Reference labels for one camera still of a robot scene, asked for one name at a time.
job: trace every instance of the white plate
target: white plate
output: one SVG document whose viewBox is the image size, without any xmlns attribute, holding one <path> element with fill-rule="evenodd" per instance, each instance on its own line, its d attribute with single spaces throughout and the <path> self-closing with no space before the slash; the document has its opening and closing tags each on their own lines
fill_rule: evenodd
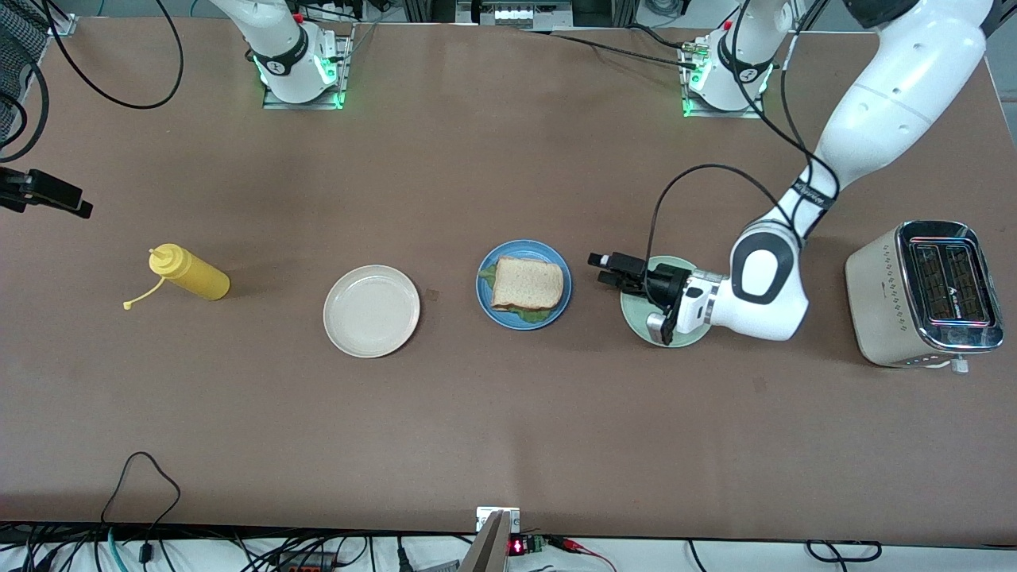
<svg viewBox="0 0 1017 572">
<path fill-rule="evenodd" d="M 324 331 L 354 357 L 380 357 L 410 339 L 420 320 L 420 295 L 402 272 L 360 267 L 339 279 L 324 300 Z"/>
</svg>

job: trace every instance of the bottle cap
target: bottle cap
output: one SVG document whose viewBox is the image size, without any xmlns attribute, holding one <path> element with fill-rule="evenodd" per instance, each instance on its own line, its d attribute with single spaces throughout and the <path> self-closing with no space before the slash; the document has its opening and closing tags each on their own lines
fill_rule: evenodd
<svg viewBox="0 0 1017 572">
<path fill-rule="evenodd" d="M 190 267 L 190 256 L 176 244 L 162 244 L 148 250 L 148 268 L 164 278 L 179 278 Z"/>
</svg>

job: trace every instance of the metal bracket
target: metal bracket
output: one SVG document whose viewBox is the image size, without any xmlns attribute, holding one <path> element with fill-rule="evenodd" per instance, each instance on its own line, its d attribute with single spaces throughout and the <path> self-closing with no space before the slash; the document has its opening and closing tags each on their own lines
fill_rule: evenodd
<svg viewBox="0 0 1017 572">
<path fill-rule="evenodd" d="M 77 17 L 74 14 L 67 14 L 67 17 L 64 18 L 62 15 L 60 15 L 60 12 L 53 10 L 53 22 L 56 24 L 57 34 L 60 36 L 60 38 L 73 36 L 74 31 L 77 30 L 77 20 L 81 18 Z M 47 34 L 51 38 L 53 37 L 52 30 L 48 30 Z"/>
<path fill-rule="evenodd" d="M 325 88 L 321 95 L 309 102 L 287 103 L 277 98 L 267 87 L 261 99 L 262 109 L 343 109 L 346 104 L 346 87 L 350 80 L 350 60 L 353 55 L 353 36 L 335 36 L 335 42 L 325 44 L 324 57 L 315 56 L 321 72 L 336 77 L 336 82 Z"/>
<path fill-rule="evenodd" d="M 473 539 L 469 552 L 463 557 L 459 572 L 504 572 L 507 570 L 508 538 L 513 522 L 518 525 L 519 509 L 498 509 L 478 507 L 478 521 L 481 509 L 492 509 L 484 518 L 477 537 Z"/>
<path fill-rule="evenodd" d="M 518 507 L 477 507 L 477 532 L 484 527 L 484 523 L 492 512 L 505 511 L 512 517 L 512 532 L 519 533 L 519 508 Z"/>
<path fill-rule="evenodd" d="M 737 111 L 725 111 L 717 109 L 706 103 L 699 94 L 690 89 L 690 85 L 700 85 L 706 81 L 707 75 L 711 72 L 710 48 L 707 38 L 697 38 L 695 43 L 685 43 L 677 50 L 678 60 L 696 64 L 696 69 L 678 68 L 678 78 L 681 82 L 681 114 L 684 117 L 733 117 L 740 119 L 759 119 L 758 113 L 752 107 Z M 773 72 L 771 65 L 766 71 L 763 85 L 760 88 L 760 95 L 756 98 L 756 107 L 766 113 L 763 104 L 763 94 L 766 93 L 767 81 Z"/>
</svg>

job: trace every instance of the black cable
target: black cable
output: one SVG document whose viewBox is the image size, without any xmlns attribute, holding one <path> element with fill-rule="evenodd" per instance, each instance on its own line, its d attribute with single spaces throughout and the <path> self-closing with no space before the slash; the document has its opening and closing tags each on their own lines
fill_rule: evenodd
<svg viewBox="0 0 1017 572">
<path fill-rule="evenodd" d="M 43 135 L 43 129 L 46 128 L 46 121 L 50 117 L 50 89 L 46 84 L 46 78 L 43 77 L 43 70 L 39 68 L 39 64 L 36 63 L 36 59 L 32 57 L 32 54 L 29 54 L 23 46 L 21 46 L 20 42 L 18 42 L 16 38 L 11 36 L 6 26 L 0 25 L 0 35 L 3 35 L 3 37 L 7 39 L 7 44 L 9 44 L 10 47 L 17 52 L 17 55 L 21 56 L 21 59 L 23 59 L 25 63 L 28 64 L 28 67 L 32 68 L 32 73 L 34 73 L 36 78 L 39 80 L 39 97 L 42 100 L 42 105 L 39 111 L 39 122 L 36 123 L 36 130 L 33 131 L 27 142 L 24 144 L 24 147 L 11 155 L 8 155 L 7 157 L 0 157 L 0 163 L 9 163 L 15 159 L 24 157 L 25 154 L 36 147 L 36 144 L 39 142 L 39 137 Z"/>
<path fill-rule="evenodd" d="M 173 559 L 170 558 L 170 553 L 166 551 L 166 542 L 163 541 L 163 535 L 157 532 L 156 540 L 159 542 L 159 549 L 163 552 L 163 559 L 166 560 L 166 565 L 170 567 L 170 572 L 177 572 L 177 568 L 173 566 Z M 147 570 L 148 563 L 142 562 L 141 568 Z"/>
<path fill-rule="evenodd" d="M 106 511 L 110 510 L 110 505 L 113 504 L 113 500 L 116 499 L 117 494 L 120 493 L 120 488 L 123 487 L 124 483 L 124 477 L 127 476 L 127 469 L 130 468 L 130 462 L 134 459 L 134 457 L 138 456 L 148 459 L 148 461 L 152 462 L 152 466 L 155 467 L 156 472 L 158 472 L 159 475 L 162 476 L 164 480 L 169 482 L 170 487 L 173 487 L 173 490 L 177 494 L 176 498 L 173 499 L 173 502 L 170 503 L 170 506 L 167 507 L 166 510 L 163 511 L 163 514 L 159 515 L 159 518 L 153 521 L 153 523 L 148 526 L 148 530 L 147 532 L 145 532 L 145 541 L 147 541 L 148 534 L 156 528 L 159 522 L 163 520 L 163 518 L 177 506 L 177 503 L 180 502 L 180 485 L 177 484 L 176 480 L 173 480 L 172 476 L 166 474 L 166 471 L 163 470 L 163 467 L 159 465 L 159 461 L 157 461 L 156 458 L 153 457 L 152 454 L 148 453 L 147 451 L 135 451 L 131 453 L 130 456 L 127 457 L 126 461 L 124 461 L 124 466 L 122 469 L 120 469 L 120 478 L 117 479 L 117 485 L 113 490 L 113 494 L 110 495 L 109 500 L 106 501 L 106 505 L 103 506 L 103 512 L 99 514 L 99 522 L 100 524 L 108 524 L 108 522 L 106 521 Z"/>
<path fill-rule="evenodd" d="M 700 572 L 706 572 L 706 567 L 703 566 L 703 562 L 699 559 L 699 553 L 696 552 L 696 544 L 693 542 L 692 538 L 685 540 L 689 542 L 689 550 L 693 553 L 693 560 L 696 561 L 696 566 L 699 567 Z"/>
<path fill-rule="evenodd" d="M 100 524 L 96 527 L 95 537 L 93 538 L 92 554 L 96 559 L 96 571 L 103 572 L 103 564 L 99 561 L 99 542 L 102 541 L 103 535 L 103 525 Z"/>
<path fill-rule="evenodd" d="M 641 24 L 639 22 L 633 22 L 633 23 L 626 25 L 625 27 L 629 28 L 629 30 L 641 30 L 641 31 L 647 33 L 648 35 L 650 35 L 650 38 L 653 38 L 654 42 L 657 42 L 658 44 L 662 44 L 664 46 L 667 46 L 668 48 L 673 48 L 675 50 L 680 50 L 681 49 L 681 42 L 677 42 L 677 43 L 675 43 L 675 42 L 668 42 L 667 40 L 664 40 L 663 38 L 661 38 L 661 36 L 659 34 L 657 34 L 656 32 L 654 32 L 652 27 L 645 26 L 645 25 L 643 25 L 643 24 Z"/>
<path fill-rule="evenodd" d="M 735 23 L 734 23 L 734 28 L 733 28 L 734 36 L 731 39 L 731 53 L 732 54 L 737 54 L 738 53 L 738 48 L 737 48 L 738 33 L 741 30 L 741 22 L 742 22 L 742 20 L 745 17 L 745 11 L 747 10 L 749 4 L 750 4 L 751 1 L 752 0 L 744 0 L 744 3 L 741 5 L 741 12 L 738 14 L 737 21 L 735 21 Z M 830 173 L 830 176 L 833 177 L 834 186 L 835 186 L 835 188 L 834 188 L 834 194 L 833 194 L 832 198 L 834 201 L 836 201 L 837 197 L 838 197 L 838 195 L 840 194 L 840 179 L 837 177 L 837 173 L 835 173 L 834 170 L 825 161 L 823 161 L 822 159 L 820 159 L 819 157 L 817 157 L 815 153 L 813 153 L 812 151 L 810 151 L 809 148 L 806 148 L 804 145 L 799 145 L 798 141 L 796 141 L 796 140 L 792 139 L 790 136 L 788 136 L 787 133 L 785 133 L 784 131 L 782 131 L 780 129 L 780 127 L 778 127 L 777 125 L 775 125 L 774 122 L 771 121 L 770 118 L 767 117 L 765 113 L 763 113 L 763 110 L 761 110 L 756 105 L 756 101 L 753 99 L 752 96 L 749 95 L 749 92 L 745 90 L 744 83 L 742 83 L 741 80 L 740 80 L 740 74 L 741 74 L 742 68 L 739 68 L 739 61 L 738 61 L 738 59 L 732 57 L 731 58 L 731 65 L 734 68 L 734 69 L 731 70 L 731 73 L 734 74 L 734 78 L 735 78 L 734 82 L 738 85 L 738 90 L 741 92 L 742 97 L 745 99 L 745 102 L 749 104 L 749 106 L 752 108 L 752 110 L 754 112 L 756 112 L 757 115 L 759 115 L 760 119 L 763 120 L 763 122 L 767 125 L 767 127 L 769 127 L 770 130 L 772 130 L 774 133 L 776 133 L 782 139 L 784 139 L 785 141 L 787 141 L 789 145 L 791 145 L 792 147 L 794 147 L 795 149 L 797 149 L 798 151 L 800 151 L 802 153 L 802 155 L 805 156 L 806 161 L 810 162 L 810 170 L 812 170 L 812 164 L 811 164 L 811 162 L 815 161 L 817 164 L 819 164 L 824 169 L 826 169 L 828 173 Z M 801 201 L 802 201 L 802 198 L 799 195 L 798 196 L 798 202 L 800 203 Z M 801 244 L 802 244 L 802 241 L 805 238 L 809 237 L 809 234 L 812 232 L 813 228 L 815 228 L 816 225 L 813 224 L 813 226 L 811 228 L 809 228 L 806 230 L 806 232 L 804 232 L 803 234 L 799 235 L 798 232 L 797 232 L 797 229 L 794 226 L 793 219 L 791 219 L 789 222 L 790 222 L 790 225 L 791 225 L 791 232 L 798 239 L 798 245 L 800 247 Z"/>
<path fill-rule="evenodd" d="M 175 23 L 173 23 L 173 17 L 170 16 L 170 13 L 166 11 L 166 6 L 163 5 L 163 0 L 156 0 L 156 4 L 159 5 L 159 9 L 162 10 L 163 16 L 166 18 L 166 21 L 170 24 L 170 31 L 173 32 L 173 40 L 177 43 L 177 54 L 180 63 L 178 64 L 177 68 L 177 77 L 173 81 L 173 88 L 170 89 L 170 93 L 167 94 L 165 98 L 153 104 L 133 104 L 117 99 L 107 94 L 105 91 L 103 91 L 102 88 L 100 88 L 92 79 L 89 79 L 88 76 L 85 75 L 83 71 L 81 71 L 81 68 L 78 67 L 77 62 L 75 62 L 74 59 L 70 57 L 70 54 L 67 52 L 67 48 L 63 44 L 63 40 L 61 40 L 60 35 L 57 34 L 57 23 L 53 19 L 53 12 L 50 11 L 50 5 L 52 4 L 53 0 L 43 0 L 43 7 L 45 8 L 44 11 L 46 12 L 46 18 L 50 24 L 50 32 L 53 33 L 53 40 L 55 40 L 57 43 L 57 48 L 60 49 L 60 53 L 63 54 L 64 58 L 67 60 L 67 63 L 70 65 L 71 69 L 74 70 L 74 73 L 77 73 L 77 76 L 80 77 L 81 80 L 84 81 L 89 88 L 92 88 L 93 91 L 95 91 L 97 94 L 103 96 L 107 100 L 117 105 L 121 105 L 128 109 L 156 109 L 157 107 L 162 107 L 166 105 L 166 103 L 169 102 L 171 99 L 173 99 L 173 96 L 177 94 L 177 90 L 180 89 L 180 82 L 183 80 L 184 77 L 184 46 L 180 42 L 180 34 L 177 33 L 177 26 Z"/>
<path fill-rule="evenodd" d="M 804 147 L 805 141 L 801 137 L 801 133 L 798 131 L 798 126 L 794 123 L 794 117 L 791 116 L 791 108 L 787 104 L 787 70 L 790 67 L 791 58 L 794 56 L 794 48 L 797 44 L 798 37 L 801 36 L 801 31 L 805 28 L 806 22 L 812 14 L 817 10 L 822 10 L 820 8 L 821 4 L 824 4 L 825 0 L 816 0 L 809 7 L 809 10 L 801 16 L 801 21 L 798 22 L 798 27 L 795 28 L 794 35 L 791 37 L 791 45 L 788 48 L 787 59 L 784 61 L 784 65 L 780 69 L 780 105 L 784 110 L 784 119 L 787 121 L 788 127 L 791 129 L 791 134 L 794 136 L 794 140 L 797 141 L 799 146 Z M 805 186 L 812 186 L 813 184 L 813 168 L 809 167 L 809 176 L 805 179 Z M 798 196 L 798 199 L 794 203 L 794 208 L 791 209 L 791 220 L 795 220 L 798 216 L 798 207 L 801 206 L 803 198 Z M 812 232 L 812 229 L 806 229 L 805 235 Z"/>
<path fill-rule="evenodd" d="M 322 531 L 320 531 L 320 530 L 312 530 L 309 534 L 305 532 L 304 534 L 300 534 L 298 536 L 289 537 L 281 546 L 279 546 L 279 547 L 277 547 L 277 548 L 275 548 L 275 549 L 273 549 L 271 551 L 267 551 L 267 552 L 265 552 L 264 554 L 258 556 L 258 557 L 255 557 L 253 559 L 253 562 L 249 563 L 247 566 L 244 566 L 242 569 L 240 569 L 240 572 L 247 572 L 248 570 L 252 570 L 252 571 L 256 572 L 258 570 L 257 567 L 260 566 L 262 563 L 263 564 L 270 564 L 270 565 L 274 564 L 272 562 L 272 559 L 275 558 L 275 557 L 277 557 L 277 556 L 281 556 L 284 552 L 301 552 L 303 550 L 306 550 L 308 547 L 301 548 L 300 545 L 302 545 L 303 542 L 306 542 L 308 540 L 312 540 L 315 537 L 320 537 L 321 533 L 322 533 Z"/>
<path fill-rule="evenodd" d="M 737 11 L 738 11 L 738 6 L 735 6 L 734 9 L 731 10 L 731 13 L 727 14 L 726 16 L 724 16 L 724 19 L 720 20 L 720 23 L 718 23 L 714 27 L 720 27 L 720 26 L 724 25 L 724 22 L 726 22 L 727 20 L 731 19 L 731 16 L 733 16 L 735 14 L 735 12 L 737 12 Z"/>
<path fill-rule="evenodd" d="M 787 213 L 784 212 L 784 209 L 780 207 L 777 197 L 774 196 L 773 193 L 770 192 L 770 190 L 763 183 L 758 181 L 755 177 L 753 177 L 749 173 L 742 171 L 741 169 L 738 169 L 737 167 L 731 167 L 730 165 L 724 165 L 722 163 L 704 163 L 702 165 L 696 165 L 695 167 L 690 167 L 684 171 L 678 173 L 676 177 L 671 179 L 671 182 L 667 183 L 667 186 L 664 187 L 664 190 L 661 191 L 660 197 L 657 198 L 657 204 L 653 208 L 653 218 L 650 219 L 650 236 L 647 238 L 646 241 L 646 269 L 644 270 L 643 273 L 643 291 L 646 292 L 647 299 L 649 299 L 651 303 L 662 309 L 665 312 L 665 314 L 669 314 L 672 310 L 677 309 L 678 304 L 664 306 L 663 304 L 658 303 L 656 300 L 653 299 L 652 295 L 650 294 L 650 288 L 647 285 L 647 277 L 650 272 L 650 256 L 653 253 L 653 237 L 657 231 L 657 215 L 660 213 L 660 205 L 664 202 L 664 197 L 667 196 L 667 193 L 670 192 L 671 187 L 673 187 L 674 184 L 677 183 L 679 180 L 684 178 L 685 175 L 695 173 L 696 171 L 700 171 L 702 169 L 722 169 L 724 171 L 730 171 L 731 173 L 739 175 L 741 178 L 751 182 L 757 189 L 759 189 L 760 192 L 762 192 L 768 199 L 770 199 L 770 203 L 772 203 L 773 206 L 778 211 L 780 211 L 780 214 L 784 216 L 784 219 L 788 221 L 788 224 L 791 224 L 790 218 L 788 218 Z M 783 224 L 780 223 L 779 221 L 773 221 L 773 222 L 776 224 Z"/>
<path fill-rule="evenodd" d="M 11 107 L 14 108 L 15 111 L 17 111 L 18 121 L 20 122 L 20 125 L 17 126 L 17 130 L 14 131 L 12 135 L 0 141 L 0 149 L 3 149 L 17 140 L 17 137 L 20 137 L 21 133 L 24 132 L 24 128 L 28 126 L 28 112 L 24 110 L 24 106 L 21 105 L 21 102 L 17 101 L 17 98 L 0 92 L 0 99 L 6 101 Z"/>
<path fill-rule="evenodd" d="M 36 0 L 28 0 L 28 2 L 32 2 L 32 5 L 35 6 L 37 10 L 39 10 L 40 14 L 46 12 L 46 10 L 44 10 L 43 7 L 39 5 L 39 2 L 36 2 Z M 68 19 L 67 18 L 67 12 L 63 11 L 62 9 L 60 9 L 60 6 L 58 6 L 56 3 L 54 3 L 53 7 L 57 9 L 57 12 L 59 12 L 60 15 L 64 17 L 64 19 Z"/>
<path fill-rule="evenodd" d="M 170 485 L 173 487 L 173 490 L 176 492 L 176 497 L 173 499 L 173 502 L 170 503 L 170 506 L 166 507 L 166 510 L 164 510 L 163 513 L 160 514 L 159 517 L 156 518 L 156 520 L 154 520 L 152 522 L 152 524 L 148 525 L 148 528 L 144 531 L 144 546 L 151 546 L 149 545 L 149 540 L 152 539 L 152 533 L 153 533 L 153 531 L 156 529 L 156 526 L 159 525 L 160 521 L 162 521 L 163 518 L 165 518 L 166 515 L 169 514 L 170 511 L 172 511 L 177 506 L 177 503 L 180 502 L 181 492 L 180 492 L 180 485 L 177 484 L 177 481 L 173 480 L 173 477 L 170 476 L 169 474 L 167 474 L 165 470 L 163 470 L 163 467 L 161 467 L 159 465 L 159 461 L 157 461 L 156 458 L 153 457 L 152 454 L 148 453 L 147 451 L 135 451 L 135 452 L 131 453 L 127 457 L 126 461 L 124 461 L 124 466 L 120 470 L 120 478 L 117 479 L 117 485 L 113 490 L 113 494 L 110 495 L 109 500 L 106 501 L 106 505 L 103 507 L 103 512 L 101 512 L 99 514 L 99 522 L 100 522 L 100 524 L 106 524 L 107 523 L 106 522 L 106 511 L 108 511 L 110 509 L 110 505 L 113 504 L 113 500 L 117 498 L 117 494 L 120 492 L 120 488 L 124 483 L 124 478 L 127 476 L 127 469 L 130 467 L 130 462 L 134 459 L 134 457 L 137 457 L 137 456 L 141 456 L 141 457 L 144 457 L 144 458 L 148 459 L 148 461 L 152 462 L 152 466 L 156 468 L 156 472 L 158 472 L 159 475 L 162 476 L 164 480 L 166 480 L 167 482 L 169 482 Z M 167 558 L 167 564 L 170 566 L 170 570 L 172 572 L 176 572 L 175 570 L 173 570 L 173 564 L 169 561 L 169 556 L 167 555 L 167 552 L 166 552 L 166 546 L 162 542 L 162 540 L 160 540 L 160 546 L 161 546 L 161 548 L 163 550 L 163 556 L 165 556 Z M 147 572 L 147 570 L 148 570 L 148 562 L 147 562 L 146 559 L 142 559 L 141 560 L 141 569 L 144 572 Z"/>
<path fill-rule="evenodd" d="M 644 59 L 644 60 L 655 61 L 655 62 L 660 62 L 660 63 L 666 63 L 668 65 L 676 65 L 678 67 L 684 67 L 686 69 L 695 69 L 696 68 L 696 64 L 694 64 L 692 62 L 682 62 L 682 61 L 678 61 L 678 60 L 669 60 L 669 59 L 666 59 L 666 58 L 658 58 L 657 56 L 649 56 L 647 54 L 640 54 L 638 52 L 630 52 L 629 50 L 622 50 L 621 48 L 615 48 L 613 46 L 607 46 L 605 44 L 600 44 L 598 42 L 591 42 L 589 40 L 583 40 L 581 38 L 573 38 L 572 36 L 554 36 L 554 35 L 551 35 L 551 38 L 560 38 L 561 40 L 567 40 L 570 42 L 578 42 L 580 44 L 586 44 L 587 46 L 592 46 L 594 48 L 600 48 L 601 50 L 607 50 L 609 52 L 615 52 L 615 53 L 622 54 L 622 55 L 630 56 L 630 57 L 634 57 L 634 58 L 641 58 L 641 59 Z"/>
<path fill-rule="evenodd" d="M 350 19 L 355 20 L 355 21 L 364 21 L 363 19 L 358 18 L 354 14 L 348 14 L 346 12 L 336 12 L 336 11 L 333 11 L 333 10 L 325 10 L 321 6 L 315 6 L 315 5 L 313 5 L 313 4 L 311 4 L 310 2 L 307 2 L 307 1 L 294 0 L 293 3 L 296 4 L 297 6 L 300 6 L 301 8 L 304 8 L 304 9 L 310 8 L 312 10 L 317 10 L 317 11 L 321 12 L 322 14 L 333 14 L 333 15 L 337 15 L 337 16 L 344 16 L 344 17 L 350 18 Z"/>
<path fill-rule="evenodd" d="M 57 572 L 65 572 L 66 570 L 70 570 L 70 566 L 74 562 L 74 557 L 77 556 L 77 551 L 79 551 L 81 547 L 84 546 L 87 539 L 88 539 L 87 534 L 81 536 L 81 539 L 78 540 L 76 545 L 74 545 L 74 549 L 70 551 L 70 556 L 67 557 L 67 561 L 64 562 L 62 566 L 60 566 Z"/>
<path fill-rule="evenodd" d="M 817 9 L 815 11 L 815 13 L 812 14 L 811 17 L 807 17 L 807 18 L 803 17 L 802 18 L 802 20 L 804 20 L 804 21 L 802 21 L 802 23 L 804 24 L 804 26 L 803 26 L 804 30 L 812 30 L 813 26 L 816 25 L 816 22 L 819 21 L 820 16 L 823 14 L 823 10 L 826 9 L 827 4 L 829 4 L 829 3 L 830 3 L 830 0 L 819 0 L 816 3 L 816 5 L 819 6 L 819 9 Z"/>
<path fill-rule="evenodd" d="M 814 544 L 823 545 L 824 547 L 829 549 L 830 553 L 833 554 L 833 557 L 830 558 L 816 554 L 816 551 L 813 550 Z M 809 556 L 815 558 L 820 562 L 840 565 L 841 572 L 847 572 L 848 564 L 864 564 L 866 562 L 873 562 L 874 560 L 877 560 L 881 556 L 883 556 L 883 545 L 881 545 L 880 542 L 852 542 L 852 544 L 861 547 L 875 547 L 876 552 L 870 556 L 844 557 L 841 556 L 840 551 L 838 551 L 837 548 L 834 547 L 833 544 L 831 544 L 828 540 L 805 540 L 805 550 L 809 552 Z"/>
<path fill-rule="evenodd" d="M 28 529 L 28 536 L 24 539 L 24 561 L 21 563 L 21 570 L 28 570 L 28 563 L 33 563 L 35 568 L 36 549 L 32 546 L 32 538 L 36 535 L 36 527 Z"/>
<path fill-rule="evenodd" d="M 244 551 L 244 556 L 247 557 L 247 564 L 252 564 L 253 561 L 251 560 L 251 553 L 247 550 L 247 545 L 244 544 L 243 538 L 241 538 L 240 534 L 237 533 L 236 528 L 233 529 L 233 536 L 237 539 L 237 544 L 240 545 L 240 550 Z"/>
<path fill-rule="evenodd" d="M 346 568 L 347 566 L 354 564 L 355 562 L 360 560 L 360 558 L 363 557 L 364 554 L 367 552 L 368 537 L 364 536 L 364 548 L 360 549 L 360 553 L 357 554 L 357 556 L 353 557 L 353 560 L 349 562 L 339 562 L 339 549 L 343 548 L 343 542 L 345 542 L 347 538 L 349 538 L 349 536 L 344 536 L 343 539 L 339 542 L 339 548 L 336 549 L 336 568 Z"/>
</svg>

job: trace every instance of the toaster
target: toaster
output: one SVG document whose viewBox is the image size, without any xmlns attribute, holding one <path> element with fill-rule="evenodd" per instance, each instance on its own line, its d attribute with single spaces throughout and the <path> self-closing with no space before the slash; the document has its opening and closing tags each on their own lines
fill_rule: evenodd
<svg viewBox="0 0 1017 572">
<path fill-rule="evenodd" d="M 873 363 L 966 374 L 968 355 L 1003 343 L 993 279 L 967 225 L 905 222 L 844 270 L 858 348 Z"/>
</svg>

